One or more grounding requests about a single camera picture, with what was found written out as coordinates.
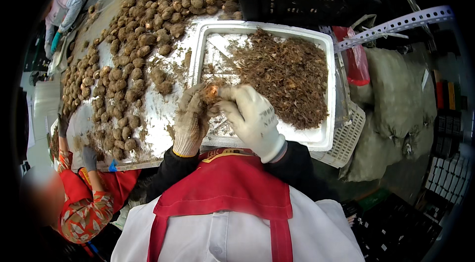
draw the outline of red apron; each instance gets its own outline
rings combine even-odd
[[[171,216],[238,211],[270,220],[273,262],[293,261],[288,219],[292,218],[289,187],[264,172],[250,150],[220,148],[199,156],[189,176],[166,190],[155,206],[148,262],[156,262]]]
[[[69,162],[72,162],[73,153],[69,152]],[[61,212],[60,218],[58,220],[58,231],[62,234],[61,230],[61,219],[63,215],[68,210],[68,207],[75,202],[78,202],[82,199],[93,199],[92,187],[87,177],[87,172],[84,172],[85,168],[79,170],[79,174],[75,174],[70,169],[63,170],[59,176],[63,181],[64,191],[68,196],[68,200],[63,205],[63,210]],[[130,191],[135,186],[137,178],[140,174],[140,169],[138,170],[128,170],[128,171],[117,171],[117,172],[98,172],[101,177],[105,190],[111,193],[114,200],[113,213],[118,212],[127,197],[130,194]]]

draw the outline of black sleeve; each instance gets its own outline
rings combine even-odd
[[[338,195],[323,180],[313,174],[313,164],[306,146],[288,141],[287,152],[276,163],[264,164],[264,170],[304,193],[313,201],[333,199]]]
[[[146,203],[163,194],[165,190],[188,176],[198,167],[198,154],[192,158],[181,158],[172,152],[172,148],[173,146],[165,152],[157,174],[152,177],[147,188]]]

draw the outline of person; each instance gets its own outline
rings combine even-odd
[[[279,134],[274,108],[252,87],[224,87],[217,103],[250,149],[199,155],[216,112],[205,112],[202,88],[185,91],[150,202],[129,211],[111,261],[364,261],[307,147]]]
[[[86,243],[111,221],[127,201],[141,170],[99,172],[97,155],[85,146],[85,167],[71,170],[73,153],[68,149],[67,116],[58,114],[58,168],[33,166],[21,183],[21,200],[40,226],[51,226],[73,243]]]
[[[61,36],[74,23],[82,6],[82,0],[51,0],[48,4],[43,15],[46,25],[45,53],[48,59],[55,53]]]

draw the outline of gloved hand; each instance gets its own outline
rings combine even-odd
[[[83,162],[88,172],[97,170],[97,153],[92,149],[92,147],[83,147]]]
[[[56,47],[58,46],[58,42],[61,39],[61,32],[56,32],[55,37],[53,38],[53,42],[51,42],[51,55],[55,53]]]
[[[236,135],[268,163],[282,153],[285,137],[277,131],[274,108],[264,96],[249,85],[223,87],[218,102]]]
[[[51,44],[45,44],[45,54],[48,60],[51,60],[53,54],[51,53]]]
[[[69,126],[69,116],[58,114],[58,136],[66,138],[66,131]]]
[[[196,156],[199,146],[210,128],[210,117],[218,112],[217,107],[206,112],[206,105],[200,99],[199,90],[205,84],[187,89],[181,97],[175,116],[175,142],[173,152],[183,158]]]

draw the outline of orange patterned shirt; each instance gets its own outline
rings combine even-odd
[[[59,151],[58,173],[71,169],[68,154]],[[79,170],[81,178],[89,181],[85,168]],[[113,214],[113,199],[110,193],[92,191],[93,199],[83,199],[71,204],[61,218],[62,234],[68,241],[86,243],[96,236],[110,222]]]

